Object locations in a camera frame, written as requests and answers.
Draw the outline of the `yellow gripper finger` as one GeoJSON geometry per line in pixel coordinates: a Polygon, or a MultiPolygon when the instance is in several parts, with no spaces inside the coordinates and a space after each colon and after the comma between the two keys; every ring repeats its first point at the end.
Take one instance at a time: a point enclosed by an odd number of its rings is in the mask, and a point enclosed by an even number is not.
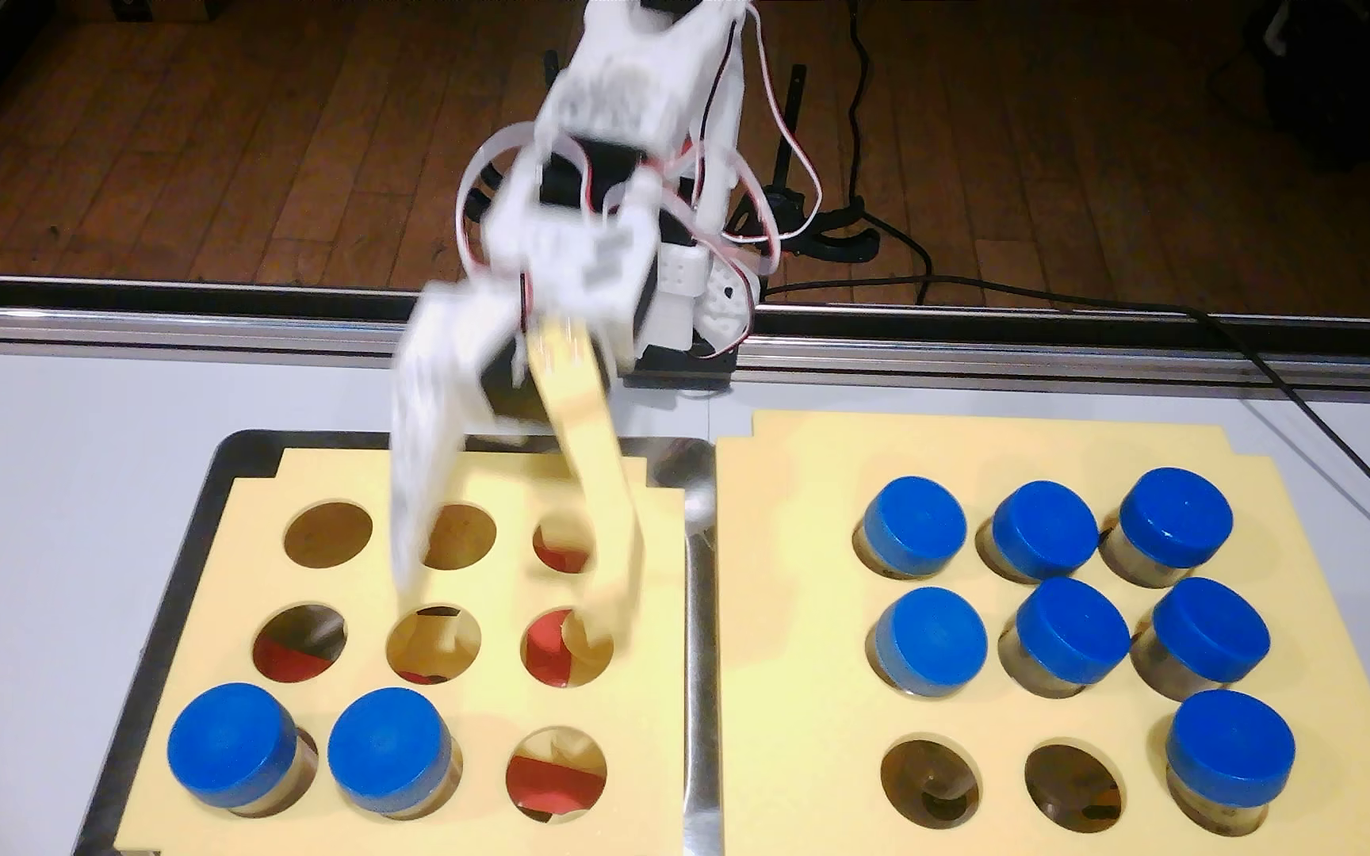
{"type": "Polygon", "coordinates": [[[526,348],[527,367],[595,531],[574,620],[586,642],[626,649],[645,552],[595,342],[581,323],[538,323],[526,331],[526,348]]]}

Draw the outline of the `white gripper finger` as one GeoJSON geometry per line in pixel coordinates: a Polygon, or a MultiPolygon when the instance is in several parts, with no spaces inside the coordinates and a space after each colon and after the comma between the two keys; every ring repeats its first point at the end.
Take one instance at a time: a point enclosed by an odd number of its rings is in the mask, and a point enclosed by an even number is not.
{"type": "Polygon", "coordinates": [[[414,303],[390,362],[390,574],[397,594],[421,585],[429,536],[455,457],[474,426],[493,422],[485,368],[512,340],[516,288],[432,282],[414,303]]]}

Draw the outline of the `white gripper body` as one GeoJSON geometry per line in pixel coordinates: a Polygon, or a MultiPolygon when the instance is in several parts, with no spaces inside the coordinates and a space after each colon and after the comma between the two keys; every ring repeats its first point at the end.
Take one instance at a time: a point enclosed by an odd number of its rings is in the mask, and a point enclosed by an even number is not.
{"type": "Polygon", "coordinates": [[[536,388],[536,357],[525,331],[541,320],[586,326],[607,390],[637,360],[637,331],[649,301],[660,238],[659,190],[610,192],[610,215],[574,207],[519,204],[501,194],[481,221],[488,262],[512,274],[516,329],[486,362],[481,388],[497,418],[547,422],[536,388]]]}

